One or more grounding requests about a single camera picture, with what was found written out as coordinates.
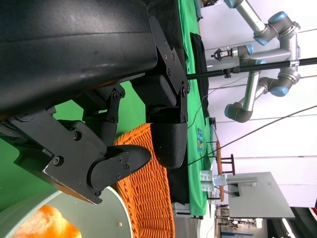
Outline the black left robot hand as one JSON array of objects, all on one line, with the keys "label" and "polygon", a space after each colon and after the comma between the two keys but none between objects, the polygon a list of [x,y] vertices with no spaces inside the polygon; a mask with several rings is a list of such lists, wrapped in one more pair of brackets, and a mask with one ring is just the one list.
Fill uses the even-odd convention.
[{"label": "black left robot hand", "polygon": [[[146,106],[153,152],[114,145],[121,82]],[[0,136],[15,163],[99,204],[102,191],[152,156],[179,168],[187,144],[188,78],[140,0],[3,0]]]}]

